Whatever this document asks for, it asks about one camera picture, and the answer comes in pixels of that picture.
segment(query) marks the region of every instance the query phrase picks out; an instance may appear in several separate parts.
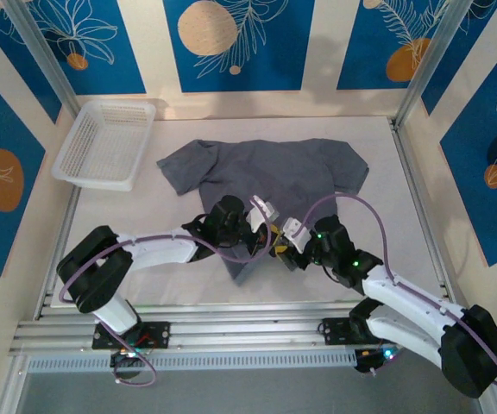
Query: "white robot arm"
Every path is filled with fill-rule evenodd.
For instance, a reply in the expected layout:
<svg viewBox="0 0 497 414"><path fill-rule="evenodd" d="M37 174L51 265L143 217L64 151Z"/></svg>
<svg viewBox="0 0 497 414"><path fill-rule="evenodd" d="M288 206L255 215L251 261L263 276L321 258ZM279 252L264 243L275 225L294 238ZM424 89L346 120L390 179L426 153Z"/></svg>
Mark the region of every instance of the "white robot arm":
<svg viewBox="0 0 497 414"><path fill-rule="evenodd" d="M262 240L269 246L271 234L265 233L263 223L273 221L277 213L259 198L255 203L258 207L245 214L241 200L226 196L204 222L199 216L181 228L149 237L115 235L108 226L97 228L61 261L58 274L80 312L92 312L129 343L138 343L147 323L117 293L126 273L202 260L215 248L240 242L253 252L262 248ZM355 249L337 216L318 220L313 230L289 218L274 241L278 244L285 247L280 259L289 268L304 270L310 263L329 268L338 283L366 297L350 312L349 329L360 339L357 343L380 338L408 348L442 369L453 386L473 398L497 377L492 358L456 323L465 321L497 357L497 327L489 313L477 305L463 309L391 273L381 259ZM98 265L93 259L113 245L119 248L105 254L104 263ZM87 263L91 264L78 275Z"/></svg>

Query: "purple cable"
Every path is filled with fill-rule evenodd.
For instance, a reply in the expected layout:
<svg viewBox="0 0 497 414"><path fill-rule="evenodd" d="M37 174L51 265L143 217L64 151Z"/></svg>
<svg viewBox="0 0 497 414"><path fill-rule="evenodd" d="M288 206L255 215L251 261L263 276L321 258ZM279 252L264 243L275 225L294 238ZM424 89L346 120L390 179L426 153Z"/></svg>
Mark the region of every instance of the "purple cable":
<svg viewBox="0 0 497 414"><path fill-rule="evenodd" d="M293 237L296 237L299 235L299 233L302 231L304 226L308 223L308 220L310 220L310 216L312 212L321 204L325 203L326 201L331 200L332 198L352 198L353 200L357 201L360 204L365 205L369 211L371 211L371 214L374 215L375 220L377 221L377 224L379 224L379 229L381 230L381 237L383 239L383 260L385 261L385 269L387 270L387 275L388 278L394 282L394 275L392 271L390 270L390 264L388 261L388 247L387 247L387 232L385 231L385 226L383 225L383 221L379 217L379 213L377 213L377 210L373 208L373 206L368 203L366 200L363 198L359 198L358 196L355 196L353 194L344 194L341 192L336 192L335 194L331 194L329 196L325 196L323 198L320 198L306 213L304 220L302 221L302 225L300 228L297 230L297 232L293 235Z"/></svg>
<svg viewBox="0 0 497 414"><path fill-rule="evenodd" d="M151 364L149 362L149 360L147 358L145 358L145 356L142 353L137 352L134 347L132 347L126 341L124 341L122 339L122 337L120 337L109 325L107 325L103 321L99 321L99 323L101 323L101 326L103 326L103 328L105 328L107 330L107 332L109 332L112 335L112 337L114 339L116 339L118 342L120 342L120 344L123 347L125 347L129 352L134 353L136 358L139 358L139 360L141 362L143 362L147 367L149 367L149 369L151 370L151 373L153 374L153 378L151 378L147 382L129 382L129 381L126 381L124 379L118 378L117 371L118 371L119 364L116 364L114 366L114 371L113 371L114 378L116 379L116 382L118 384L123 384L125 386L137 386L137 387L151 386L152 384L154 384L156 382L157 372L156 372L156 369L153 367L153 364Z"/></svg>
<svg viewBox="0 0 497 414"><path fill-rule="evenodd" d="M65 299L65 294L66 294L66 292L68 292L68 289L70 288L70 286L72 286L73 283L90 266L92 266L93 264L95 264L97 262L97 260L103 259L103 257L108 256L110 253L114 252L118 248L123 248L124 246L129 246L129 245L132 245L132 244L135 244L135 243L151 242L151 241L154 241L154 240L168 240L168 239L188 240L188 241L191 241L191 242L196 242L196 243L202 244L203 246L207 247L209 250L211 250L215 254L219 255L223 259L229 260L229 261L233 261L235 263L249 263L249 262L252 262L252 261L259 260L261 257L263 257L264 255L266 255L268 253L269 249L270 249L270 246L271 246L271 243L272 243L272 224L270 223L269 219L267 218L266 213L264 212L264 210L262 209L262 207L256 201L253 204L253 206L256 207L256 209L258 209L258 211L264 217L264 222L266 223L267 239L266 239L266 246L264 247L264 249L262 249L262 251L260 251L260 253L258 253L257 255L255 255L253 257L251 257L250 259L244 260L244 259L237 259L236 257L230 257L227 254L223 254L223 253L219 252L217 250L217 248L214 248L214 246L212 246L210 243L208 243L208 242L206 242L206 241L204 241L202 239L199 239L197 237L190 236L190 235L148 235L148 236L145 236L145 237L140 237L139 239L136 239L136 240L121 241L121 242L119 242L119 243L117 243L117 244L115 244L113 246L110 246L109 248L106 248L105 250L103 250L102 252L96 254L95 256L93 256L83 266L81 266L76 271L76 273L73 274L72 277L69 280L67 280L66 283L62 286L62 289L59 292L59 300L60 300L60 302L63 302L65 304L73 304L74 303L73 300ZM125 381L123 379L118 378L117 375L116 375L116 370L118 369L118 366L115 366L113 374L115 376L116 381L118 383L124 384L126 386L139 386L139 387L143 387L143 386L151 386L152 384L154 384L154 382L156 381L156 374L157 374L157 372L156 372L156 369L153 367L153 365L147 360L147 358L145 358L141 353L138 353L133 347L131 347L126 341L124 341L109 325L107 325L103 321L99 321L99 322L128 351L130 351L132 353L135 353L135 356L137 358L139 358L140 361L142 361L144 364L146 364L151 369L151 371L153 373L153 378L150 381L141 382L141 383L134 383L134 382Z"/></svg>
<svg viewBox="0 0 497 414"><path fill-rule="evenodd" d="M269 222L268 218L266 217L266 213L264 210L261 208L258 203L255 202L254 206L258 209L258 211L264 216L264 221L266 222L266 230L267 230L267 240L266 240L266 246L264 249L260 251L256 256L251 257L250 259L237 259L236 257L230 257L227 254L223 254L222 252L218 251L217 248L212 246L210 243L199 239L197 237L193 237L191 235L148 235L145 237L140 237L136 240L126 240L126 241L121 241L113 246L110 246L109 248L106 248L103 250L101 253L96 254L93 256L91 259L89 259L83 266L80 267L76 271L75 274L72 275L72 277L66 281L65 285L62 287L62 289L59 292L59 300L60 302L63 302L65 304L73 304L73 300L65 299L65 294L68 292L68 289L70 286L74 284L74 282L90 267L92 266L97 260L103 259L103 257L108 256L118 248L123 248L124 246L129 246L132 244L136 243L143 243L143 242L152 242L155 240L169 240L169 239L180 239L180 240L188 240L190 242L196 242L199 244L202 244L218 256L222 257L223 259L227 261L233 261L234 263L250 263L252 261L257 261L261 259L263 256L265 256L268 253L268 250L270 248L271 242L272 242L272 224Z"/></svg>
<svg viewBox="0 0 497 414"><path fill-rule="evenodd" d="M377 224L379 224L379 229L381 230L381 238L383 241L383 256L384 256L384 261L385 261L385 270L387 271L387 276L388 278L393 282L393 284L399 286L401 289L405 290L406 292L409 292L416 298L419 298L423 301L425 301L427 304L432 306L434 309L437 311L440 311L442 309L442 305L437 304L434 300L431 300L427 298L425 295L423 295L420 292L417 292L416 290L412 289L408 285L404 285L402 282L397 282L393 272L390 268L390 264L388 262L388 246L387 246L387 232L385 231L385 226L381 220L381 217L379 216L379 213L371 206L370 203L365 201L363 198L359 198L358 196L352 195L352 194L343 194L343 193L335 193L331 194L329 196L325 196L323 198L320 198L306 213L304 220L302 222L302 225L300 226L300 229L294 234L293 237L296 237L301 231L302 228L308 223L308 220L310 219L311 213L322 203L331 200L332 198L352 198L353 200L356 200L357 202L365 205L369 211L374 215L375 220L377 221ZM450 319L452 319L454 322L456 322L458 325L460 325L465 331L471 335L471 337L476 341L476 343L479 344L479 346L484 350L484 352L487 353L488 357L494 362L494 364L497 366L497 356L496 354L490 349L490 347L477 335L476 332L474 332L462 319L454 315L452 312L449 310L446 311L446 315Z"/></svg>
<svg viewBox="0 0 497 414"><path fill-rule="evenodd" d="M408 285L404 285L402 282L398 282L397 286L399 286L401 289L405 290L406 292L411 293L413 296L416 298L420 298L433 308L435 308L437 311L440 311L442 309L442 305L438 304L434 300L431 300L430 298L427 298L424 294L421 292L418 292L414 289L412 289ZM464 321L462 321L461 318L457 317L454 315L452 312L449 310L446 310L446 315L454 322L456 322L458 325L460 325L465 331L471 335L471 337L476 341L476 343L479 344L479 346L484 349L484 352L487 353L488 357L496 364L497 366L497 356L496 354L490 349L490 347L482 340L480 336L477 335L476 332L474 332Z"/></svg>

